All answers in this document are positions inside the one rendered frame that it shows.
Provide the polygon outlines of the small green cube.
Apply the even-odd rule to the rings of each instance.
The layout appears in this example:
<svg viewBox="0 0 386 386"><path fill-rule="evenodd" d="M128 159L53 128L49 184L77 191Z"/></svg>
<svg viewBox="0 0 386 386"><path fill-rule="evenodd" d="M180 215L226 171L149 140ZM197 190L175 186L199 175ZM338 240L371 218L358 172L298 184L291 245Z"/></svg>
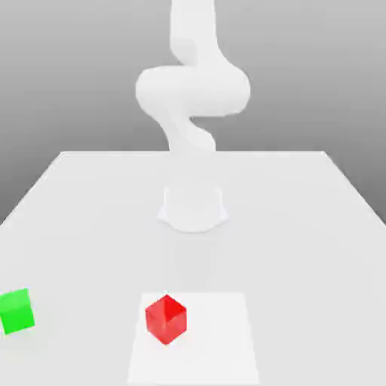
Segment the small green cube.
<svg viewBox="0 0 386 386"><path fill-rule="evenodd" d="M5 335L35 325L29 290L18 289L0 295L0 321Z"/></svg>

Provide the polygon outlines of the small red cube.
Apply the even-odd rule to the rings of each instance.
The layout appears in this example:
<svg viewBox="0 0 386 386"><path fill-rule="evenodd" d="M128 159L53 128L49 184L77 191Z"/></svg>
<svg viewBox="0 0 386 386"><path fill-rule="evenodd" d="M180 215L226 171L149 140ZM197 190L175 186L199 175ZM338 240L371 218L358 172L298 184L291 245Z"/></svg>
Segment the small red cube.
<svg viewBox="0 0 386 386"><path fill-rule="evenodd" d="M162 344L168 345L187 331L187 309L169 295L145 309L146 329Z"/></svg>

